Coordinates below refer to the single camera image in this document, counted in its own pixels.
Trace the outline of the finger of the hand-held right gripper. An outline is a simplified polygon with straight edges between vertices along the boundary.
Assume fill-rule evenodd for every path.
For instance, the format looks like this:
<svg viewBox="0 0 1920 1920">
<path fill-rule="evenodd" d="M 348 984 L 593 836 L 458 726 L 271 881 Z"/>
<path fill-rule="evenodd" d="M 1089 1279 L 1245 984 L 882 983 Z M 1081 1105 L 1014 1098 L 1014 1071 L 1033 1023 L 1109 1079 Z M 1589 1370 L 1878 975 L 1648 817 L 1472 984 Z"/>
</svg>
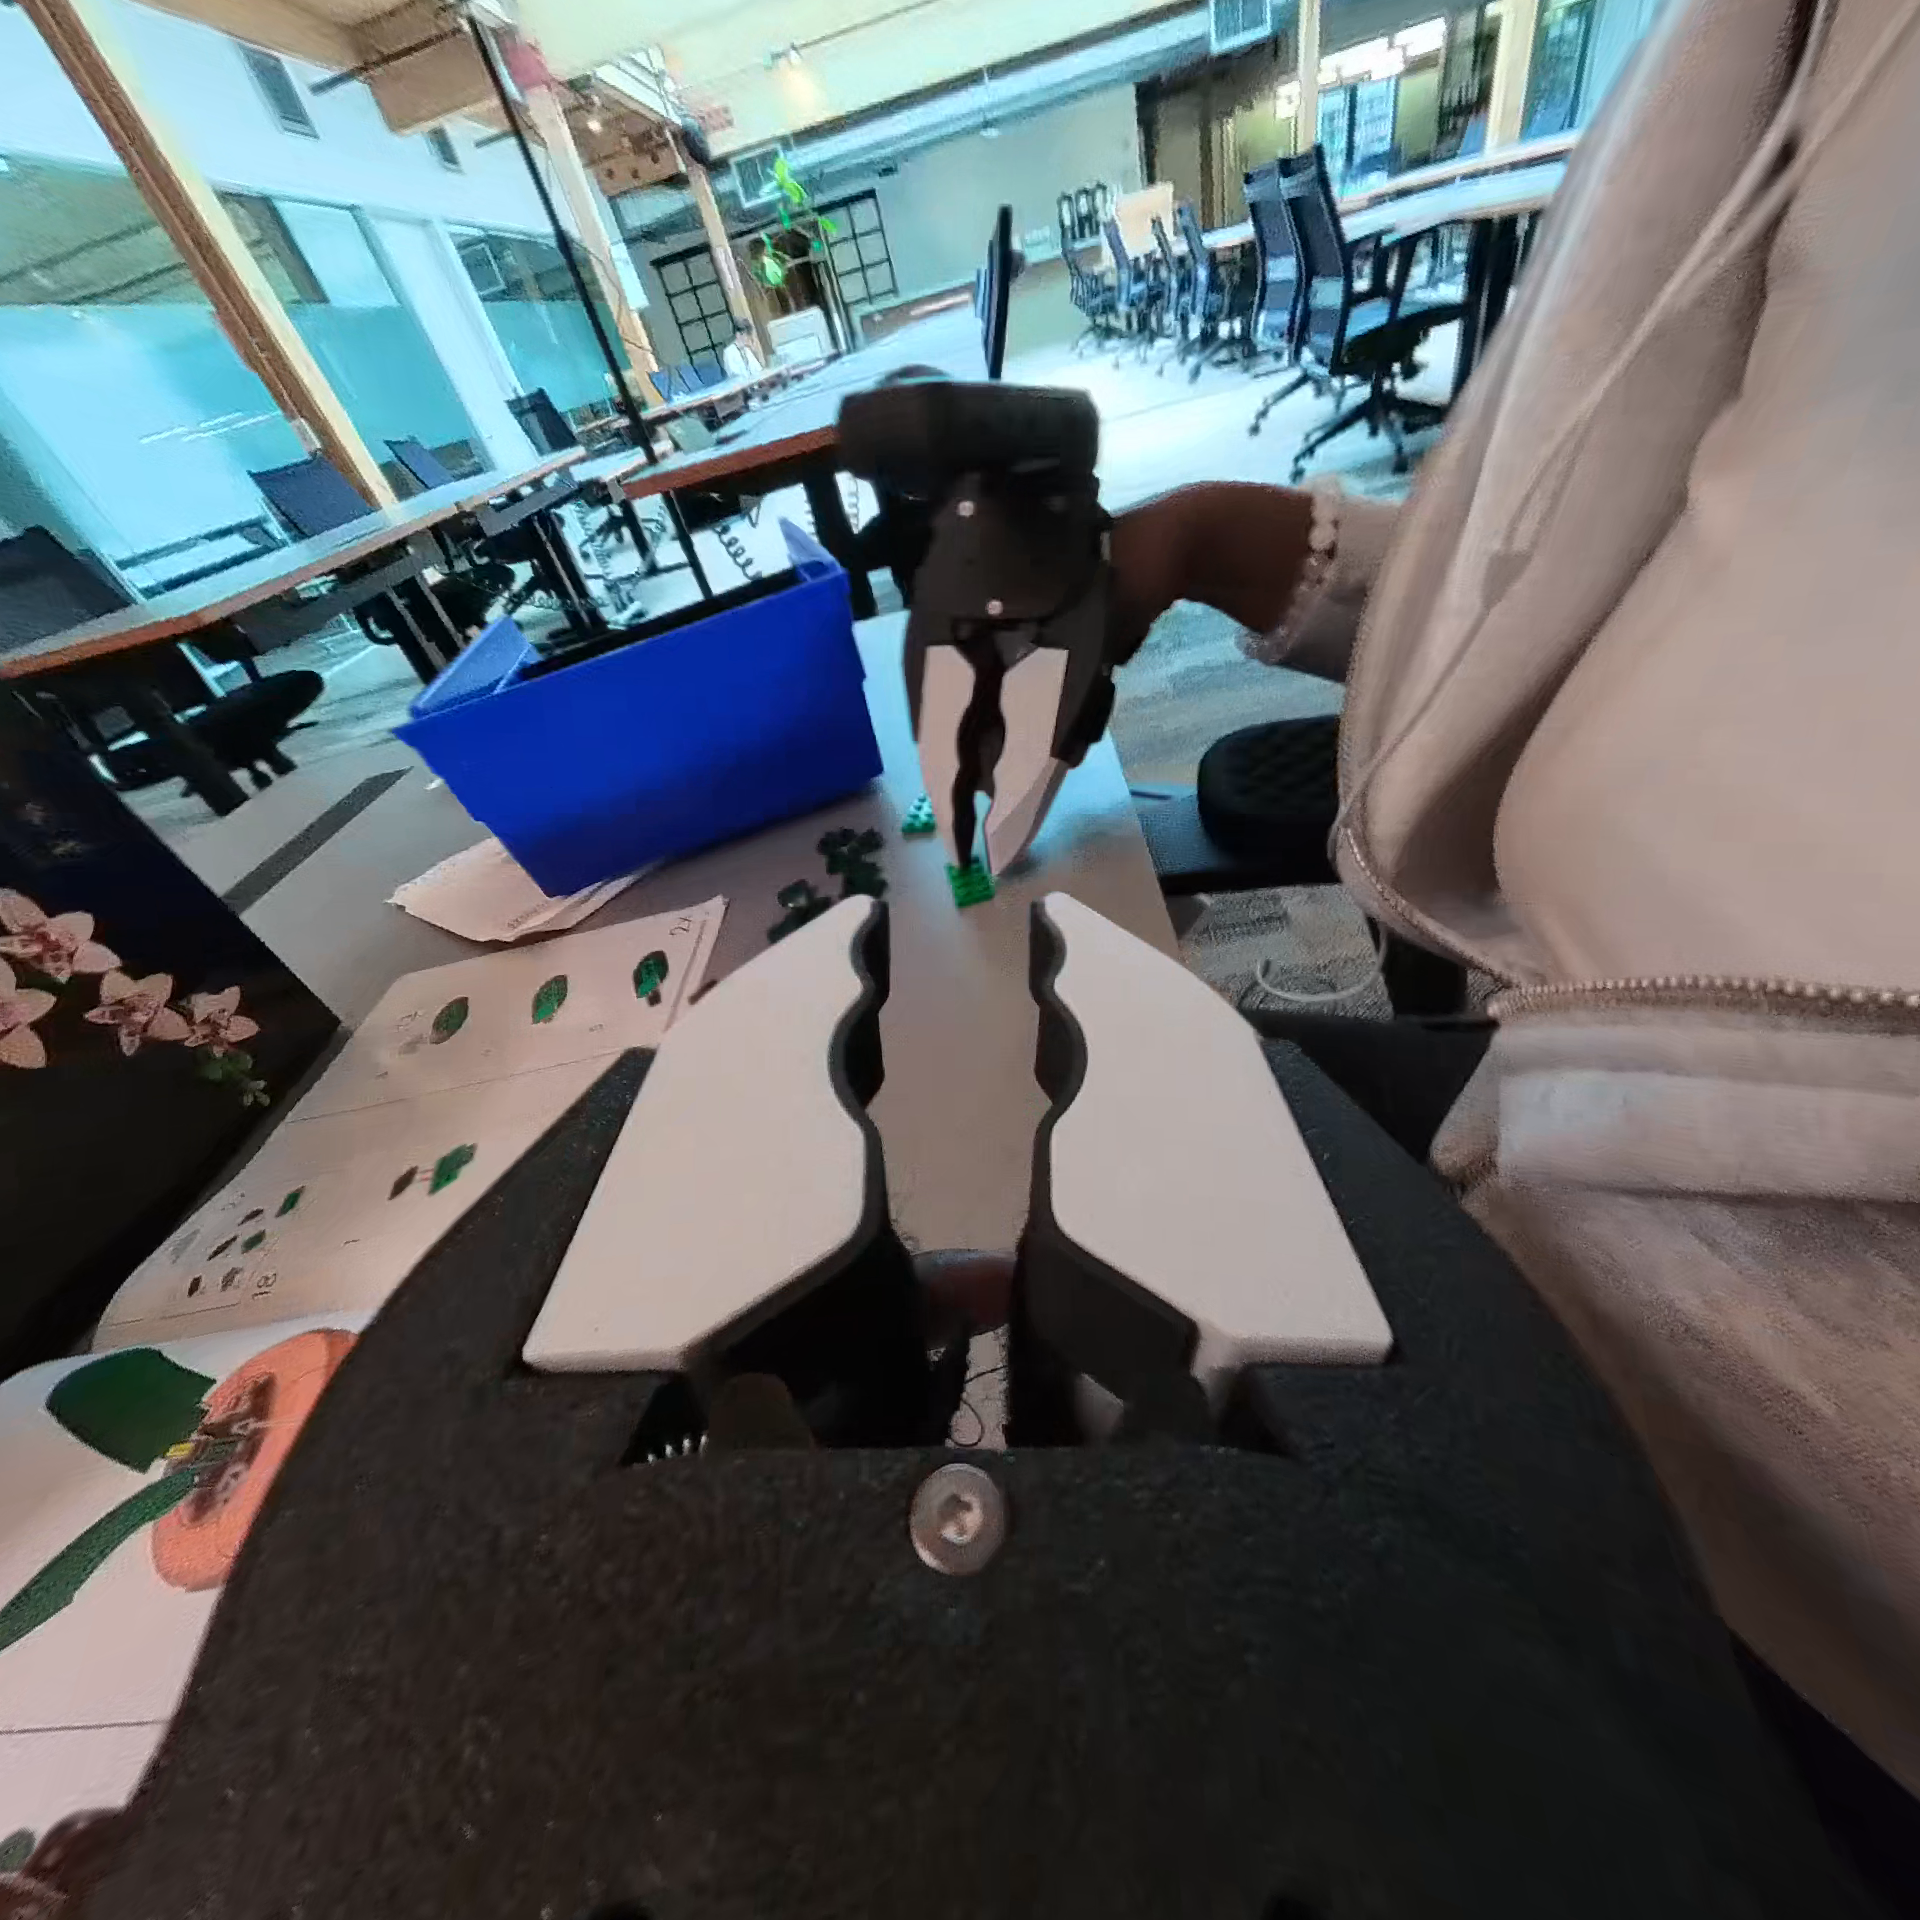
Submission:
<svg viewBox="0 0 1920 1920">
<path fill-rule="evenodd" d="M 954 868 L 992 868 L 985 823 L 986 734 L 993 719 L 993 645 L 932 642 L 919 660 L 919 765 L 934 830 Z"/>
<path fill-rule="evenodd" d="M 981 845 L 999 880 L 1026 860 L 1069 773 L 1057 752 L 1066 650 L 993 645 L 989 650 L 986 815 Z"/>
</svg>

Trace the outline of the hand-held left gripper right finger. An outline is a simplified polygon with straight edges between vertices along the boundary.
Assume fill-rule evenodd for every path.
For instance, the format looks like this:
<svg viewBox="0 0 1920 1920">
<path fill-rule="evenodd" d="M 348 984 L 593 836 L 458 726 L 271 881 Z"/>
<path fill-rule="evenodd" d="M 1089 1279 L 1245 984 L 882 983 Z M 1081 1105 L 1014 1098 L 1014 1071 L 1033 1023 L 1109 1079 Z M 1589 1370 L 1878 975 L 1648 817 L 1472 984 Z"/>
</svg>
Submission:
<svg viewBox="0 0 1920 1920">
<path fill-rule="evenodd" d="M 1020 1330 L 1098 1434 L 1212 1438 L 1261 1369 L 1376 1369 L 1393 1333 L 1264 1047 L 1069 893 L 1031 909 Z"/>
</svg>

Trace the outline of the black orchid print box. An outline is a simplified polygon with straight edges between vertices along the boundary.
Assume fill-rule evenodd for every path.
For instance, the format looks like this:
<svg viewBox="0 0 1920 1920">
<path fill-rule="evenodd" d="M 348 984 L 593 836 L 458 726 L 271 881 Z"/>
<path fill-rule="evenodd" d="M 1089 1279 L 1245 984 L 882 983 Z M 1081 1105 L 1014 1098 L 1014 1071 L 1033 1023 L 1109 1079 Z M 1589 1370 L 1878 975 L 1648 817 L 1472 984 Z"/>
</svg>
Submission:
<svg viewBox="0 0 1920 1920">
<path fill-rule="evenodd" d="M 2 1365 L 80 1343 L 335 1015 L 16 694 L 2 719 Z"/>
</svg>

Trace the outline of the hanging green plant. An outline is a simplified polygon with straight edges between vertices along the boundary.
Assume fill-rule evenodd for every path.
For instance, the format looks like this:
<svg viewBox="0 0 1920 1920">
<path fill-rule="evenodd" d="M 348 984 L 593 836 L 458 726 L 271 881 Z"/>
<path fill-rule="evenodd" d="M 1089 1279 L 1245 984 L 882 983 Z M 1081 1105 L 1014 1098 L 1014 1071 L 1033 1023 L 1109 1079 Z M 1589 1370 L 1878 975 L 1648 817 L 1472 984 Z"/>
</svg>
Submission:
<svg viewBox="0 0 1920 1920">
<path fill-rule="evenodd" d="M 775 216 L 754 241 L 752 269 L 773 292 L 785 288 L 800 266 L 832 265 L 832 244 L 839 228 L 832 215 L 823 212 L 800 176 L 784 156 L 773 161 Z"/>
</svg>

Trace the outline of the person's right hand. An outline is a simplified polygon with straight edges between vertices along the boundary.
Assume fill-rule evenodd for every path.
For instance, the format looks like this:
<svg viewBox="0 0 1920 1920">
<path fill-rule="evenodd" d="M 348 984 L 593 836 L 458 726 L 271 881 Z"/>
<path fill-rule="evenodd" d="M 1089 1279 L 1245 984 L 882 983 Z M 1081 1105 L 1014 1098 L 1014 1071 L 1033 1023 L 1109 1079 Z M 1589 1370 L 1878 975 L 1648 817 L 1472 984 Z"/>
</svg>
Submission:
<svg viewBox="0 0 1920 1920">
<path fill-rule="evenodd" d="M 1295 486 L 1176 486 L 1113 516 L 1110 649 L 1132 662 L 1176 602 L 1212 608 L 1245 633 L 1281 625 L 1306 568 L 1314 500 Z"/>
</svg>

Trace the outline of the black office chair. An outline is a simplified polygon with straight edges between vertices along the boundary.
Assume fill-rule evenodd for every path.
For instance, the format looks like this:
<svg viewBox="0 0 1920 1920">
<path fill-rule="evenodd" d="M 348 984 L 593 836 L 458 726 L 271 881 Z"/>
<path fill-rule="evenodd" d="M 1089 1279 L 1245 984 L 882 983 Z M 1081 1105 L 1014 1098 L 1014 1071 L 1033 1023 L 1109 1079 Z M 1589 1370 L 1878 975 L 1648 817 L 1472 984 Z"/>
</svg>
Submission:
<svg viewBox="0 0 1920 1920">
<path fill-rule="evenodd" d="M 130 606 L 132 593 L 109 570 L 66 549 L 55 532 L 32 526 L 2 538 L 6 650 Z M 247 776 L 254 788 L 262 788 L 274 776 L 294 769 L 282 738 L 298 729 L 319 698 L 325 680 L 305 668 L 260 673 L 247 646 L 231 658 L 245 668 L 245 679 L 228 692 L 206 682 L 181 642 L 153 649 L 145 677 L 184 732 L 222 762 L 228 776 Z M 93 773 L 118 793 L 178 781 L 184 793 L 196 794 L 193 781 L 176 768 L 173 752 L 151 738 L 144 719 L 112 692 L 109 679 L 86 669 L 17 689 L 25 706 L 46 726 L 66 736 Z"/>
</svg>

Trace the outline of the black monitor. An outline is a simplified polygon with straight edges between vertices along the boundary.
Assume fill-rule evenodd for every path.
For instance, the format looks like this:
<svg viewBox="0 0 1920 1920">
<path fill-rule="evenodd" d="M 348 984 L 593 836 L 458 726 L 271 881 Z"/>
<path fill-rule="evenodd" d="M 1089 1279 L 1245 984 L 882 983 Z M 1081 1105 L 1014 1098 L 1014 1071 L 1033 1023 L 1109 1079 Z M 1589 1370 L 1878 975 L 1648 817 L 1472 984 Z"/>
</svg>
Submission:
<svg viewBox="0 0 1920 1920">
<path fill-rule="evenodd" d="M 1021 266 L 1023 255 L 1016 247 L 1014 209 L 1010 204 L 999 204 L 992 216 L 989 241 L 985 247 L 981 274 L 975 281 L 981 366 L 986 381 L 1000 378 L 1010 300 Z"/>
</svg>

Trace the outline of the person's beige zip jacket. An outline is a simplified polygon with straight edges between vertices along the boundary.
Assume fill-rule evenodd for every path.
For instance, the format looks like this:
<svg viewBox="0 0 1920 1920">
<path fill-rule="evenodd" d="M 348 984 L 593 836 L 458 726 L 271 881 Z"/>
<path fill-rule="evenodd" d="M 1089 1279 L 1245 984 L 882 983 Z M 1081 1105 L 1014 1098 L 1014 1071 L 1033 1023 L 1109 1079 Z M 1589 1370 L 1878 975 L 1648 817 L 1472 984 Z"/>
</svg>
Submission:
<svg viewBox="0 0 1920 1920">
<path fill-rule="evenodd" d="M 1504 984 L 1436 1168 L 1908 1792 L 1916 132 L 1916 5 L 1666 6 L 1393 516 L 1335 836 Z"/>
</svg>

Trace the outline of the blue plastic bin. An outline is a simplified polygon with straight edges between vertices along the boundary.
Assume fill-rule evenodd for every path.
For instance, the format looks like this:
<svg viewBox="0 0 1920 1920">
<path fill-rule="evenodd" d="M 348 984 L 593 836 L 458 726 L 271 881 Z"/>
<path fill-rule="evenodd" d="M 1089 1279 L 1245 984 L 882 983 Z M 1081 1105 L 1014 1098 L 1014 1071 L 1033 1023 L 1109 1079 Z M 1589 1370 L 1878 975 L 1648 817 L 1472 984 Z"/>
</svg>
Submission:
<svg viewBox="0 0 1920 1920">
<path fill-rule="evenodd" d="M 398 738 L 548 895 L 721 845 L 882 773 L 847 574 L 797 522 L 785 567 L 538 650 L 501 617 Z"/>
</svg>

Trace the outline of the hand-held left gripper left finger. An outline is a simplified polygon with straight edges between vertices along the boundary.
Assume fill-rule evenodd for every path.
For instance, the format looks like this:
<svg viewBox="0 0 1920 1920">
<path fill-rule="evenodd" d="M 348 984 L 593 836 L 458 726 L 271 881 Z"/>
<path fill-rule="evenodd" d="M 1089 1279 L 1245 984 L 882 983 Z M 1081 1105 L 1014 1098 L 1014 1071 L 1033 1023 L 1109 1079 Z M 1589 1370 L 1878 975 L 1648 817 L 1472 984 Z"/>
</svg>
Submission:
<svg viewBox="0 0 1920 1920">
<path fill-rule="evenodd" d="M 522 1338 L 529 1373 L 924 1405 L 925 1309 L 870 1114 L 888 935 L 886 902 L 844 901 L 671 1023 Z"/>
</svg>

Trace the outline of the row of black office chairs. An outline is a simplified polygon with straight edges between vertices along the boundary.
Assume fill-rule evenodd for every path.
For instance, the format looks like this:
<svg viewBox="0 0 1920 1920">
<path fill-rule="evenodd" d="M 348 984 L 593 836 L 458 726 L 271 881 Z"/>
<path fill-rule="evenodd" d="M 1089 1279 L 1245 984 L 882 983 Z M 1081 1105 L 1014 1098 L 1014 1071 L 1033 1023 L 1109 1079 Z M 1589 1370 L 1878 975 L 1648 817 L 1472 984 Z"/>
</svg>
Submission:
<svg viewBox="0 0 1920 1920">
<path fill-rule="evenodd" d="M 1257 292 L 1249 335 L 1281 361 L 1284 381 L 1245 425 L 1261 434 L 1268 416 L 1295 392 L 1335 400 L 1335 410 L 1295 445 L 1288 480 L 1300 481 L 1314 454 L 1362 430 L 1383 440 L 1393 474 L 1412 469 L 1407 440 L 1444 422 L 1449 405 L 1407 388 L 1423 373 L 1423 346 L 1468 319 L 1447 286 L 1412 282 L 1423 230 L 1354 230 L 1337 205 L 1322 146 L 1272 160 L 1242 177 L 1254 228 Z"/>
</svg>

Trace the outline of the instruction booklet with pot picture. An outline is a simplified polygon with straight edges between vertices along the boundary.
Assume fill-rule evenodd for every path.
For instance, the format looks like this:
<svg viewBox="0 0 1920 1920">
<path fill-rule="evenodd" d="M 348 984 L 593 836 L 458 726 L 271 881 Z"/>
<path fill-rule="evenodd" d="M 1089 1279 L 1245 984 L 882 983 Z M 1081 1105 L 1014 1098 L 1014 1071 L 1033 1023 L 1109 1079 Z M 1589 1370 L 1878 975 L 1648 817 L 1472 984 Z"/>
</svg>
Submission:
<svg viewBox="0 0 1920 1920">
<path fill-rule="evenodd" d="M 58 1914 L 97 1878 L 238 1553 L 368 1320 L 309 1313 L 5 1381 L 5 1914 Z"/>
</svg>

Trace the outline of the wooden support post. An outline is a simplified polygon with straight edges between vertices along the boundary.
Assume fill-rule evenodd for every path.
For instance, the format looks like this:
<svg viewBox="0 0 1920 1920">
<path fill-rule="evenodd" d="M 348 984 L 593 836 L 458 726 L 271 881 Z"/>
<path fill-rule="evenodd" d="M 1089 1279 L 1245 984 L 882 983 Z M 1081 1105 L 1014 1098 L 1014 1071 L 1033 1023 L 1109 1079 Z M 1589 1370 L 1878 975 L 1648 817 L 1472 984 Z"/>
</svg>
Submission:
<svg viewBox="0 0 1920 1920">
<path fill-rule="evenodd" d="M 228 207 L 184 138 L 153 106 L 125 45 L 113 33 L 106 6 L 25 2 L 23 10 L 153 220 L 176 244 L 231 346 L 271 396 L 302 447 L 327 454 L 373 506 L 396 504 L 396 492 L 377 457 L 258 266 Z"/>
</svg>

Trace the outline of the white paper sheet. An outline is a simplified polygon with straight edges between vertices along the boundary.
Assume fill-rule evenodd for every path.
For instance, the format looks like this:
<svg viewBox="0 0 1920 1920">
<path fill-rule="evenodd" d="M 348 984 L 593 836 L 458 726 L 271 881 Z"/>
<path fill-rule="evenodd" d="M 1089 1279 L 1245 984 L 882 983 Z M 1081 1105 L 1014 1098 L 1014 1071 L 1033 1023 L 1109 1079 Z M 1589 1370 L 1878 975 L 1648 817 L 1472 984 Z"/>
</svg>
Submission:
<svg viewBox="0 0 1920 1920">
<path fill-rule="evenodd" d="M 498 839 L 489 836 L 401 881 L 388 895 L 388 904 L 468 944 L 525 944 L 588 924 L 656 868 L 658 864 L 648 861 L 632 872 L 551 895 Z"/>
</svg>

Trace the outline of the long wooden office desk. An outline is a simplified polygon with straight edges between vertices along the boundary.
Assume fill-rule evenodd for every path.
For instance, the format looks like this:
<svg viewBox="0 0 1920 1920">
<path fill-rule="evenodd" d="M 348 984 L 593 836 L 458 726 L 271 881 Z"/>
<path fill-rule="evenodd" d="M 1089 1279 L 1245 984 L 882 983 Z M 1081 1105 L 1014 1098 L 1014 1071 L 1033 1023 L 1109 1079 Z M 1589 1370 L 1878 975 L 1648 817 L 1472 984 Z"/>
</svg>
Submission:
<svg viewBox="0 0 1920 1920">
<path fill-rule="evenodd" d="M 457 478 L 399 504 L 366 512 L 319 535 L 149 600 L 70 622 L 5 649 L 5 686 L 64 692 L 69 680 L 97 689 L 134 718 L 166 780 L 188 785 L 215 815 L 238 810 L 249 793 L 201 734 L 162 696 L 153 658 L 165 646 L 212 640 L 215 656 L 258 660 L 377 596 L 413 585 L 440 561 L 442 528 L 508 532 L 573 494 L 620 497 L 626 454 L 589 457 L 562 447 L 520 469 Z"/>
<path fill-rule="evenodd" d="M 862 535 L 852 528 L 837 486 L 839 474 L 847 470 L 837 430 L 844 400 L 905 376 L 996 378 L 1002 359 L 1005 346 L 986 344 L 982 324 L 969 310 L 950 308 L 832 361 L 821 375 L 807 375 L 742 422 L 727 428 L 710 447 L 663 457 L 648 447 L 620 447 L 575 462 L 569 478 L 577 492 L 604 495 L 620 512 L 648 497 L 663 503 L 669 532 L 703 602 L 712 598 L 712 585 L 687 528 L 682 495 L 767 495 L 801 489 L 817 542 L 834 559 L 849 565 L 852 617 L 868 618 L 877 612 L 873 580 L 860 558 Z"/>
</svg>

